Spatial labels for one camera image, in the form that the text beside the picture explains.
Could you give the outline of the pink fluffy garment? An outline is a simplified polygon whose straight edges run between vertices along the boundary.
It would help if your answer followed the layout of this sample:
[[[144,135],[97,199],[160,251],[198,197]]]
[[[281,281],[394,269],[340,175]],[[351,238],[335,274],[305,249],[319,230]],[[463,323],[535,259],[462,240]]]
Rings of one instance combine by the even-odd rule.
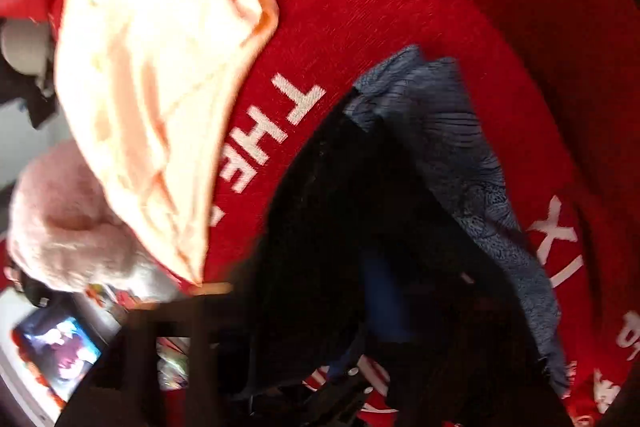
[[[9,256],[54,291],[91,284],[142,301],[168,301],[177,284],[107,204],[103,188],[73,140],[33,159],[15,185],[9,212]]]

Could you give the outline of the red bedspread with white characters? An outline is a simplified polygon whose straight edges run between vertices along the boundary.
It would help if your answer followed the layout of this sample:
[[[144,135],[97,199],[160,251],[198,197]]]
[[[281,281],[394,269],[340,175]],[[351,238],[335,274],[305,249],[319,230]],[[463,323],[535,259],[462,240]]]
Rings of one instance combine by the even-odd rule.
[[[449,58],[502,171],[525,250],[559,306],[565,426],[639,421],[639,8],[634,0],[276,0],[276,31],[236,96],[213,188],[201,284],[231,294],[254,258],[288,169],[356,81],[407,46]],[[44,23],[42,74],[1,57],[2,98],[65,116],[54,64],[64,0],[1,0],[4,20]],[[157,339],[168,424],[184,426],[190,339]]]

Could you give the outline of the smartphone with lit screen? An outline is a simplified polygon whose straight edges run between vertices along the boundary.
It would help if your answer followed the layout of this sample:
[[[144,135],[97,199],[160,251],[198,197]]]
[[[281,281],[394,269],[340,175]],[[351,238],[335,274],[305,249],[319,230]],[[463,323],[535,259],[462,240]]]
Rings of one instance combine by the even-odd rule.
[[[89,325],[73,300],[38,308],[11,332],[18,356],[62,409],[106,343]]]

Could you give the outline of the cream folded garment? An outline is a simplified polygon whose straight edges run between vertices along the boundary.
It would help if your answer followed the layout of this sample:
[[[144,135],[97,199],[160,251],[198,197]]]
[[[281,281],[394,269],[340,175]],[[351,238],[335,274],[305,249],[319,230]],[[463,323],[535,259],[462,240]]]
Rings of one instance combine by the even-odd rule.
[[[276,0],[64,0],[54,83],[114,213],[198,285],[213,188],[242,83]]]

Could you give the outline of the black pants with grey trim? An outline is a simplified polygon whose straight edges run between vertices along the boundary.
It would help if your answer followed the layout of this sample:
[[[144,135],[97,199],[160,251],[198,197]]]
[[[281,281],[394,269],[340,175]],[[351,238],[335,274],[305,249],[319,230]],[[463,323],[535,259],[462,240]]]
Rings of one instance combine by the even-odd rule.
[[[368,326],[382,261],[412,338]],[[224,426],[565,426],[559,306],[449,58],[365,72],[277,191],[240,275]]]

